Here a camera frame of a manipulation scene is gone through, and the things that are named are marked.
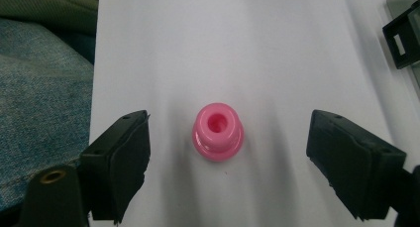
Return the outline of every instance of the table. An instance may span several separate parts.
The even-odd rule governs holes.
[[[392,63],[389,21],[385,0],[100,0],[90,141],[122,115],[152,115],[146,182],[121,226],[393,226],[393,210],[355,220],[305,155],[321,109],[420,164],[419,93]],[[190,138],[212,102],[245,128],[223,163]]]

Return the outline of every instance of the blue fabric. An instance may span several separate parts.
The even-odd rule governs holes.
[[[0,19],[0,211],[88,146],[93,65],[46,28]]]

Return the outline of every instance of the pink plastic object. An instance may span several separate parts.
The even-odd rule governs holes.
[[[205,158],[222,162],[235,155],[244,141],[244,128],[238,114],[223,103],[205,106],[192,128],[192,142]]]

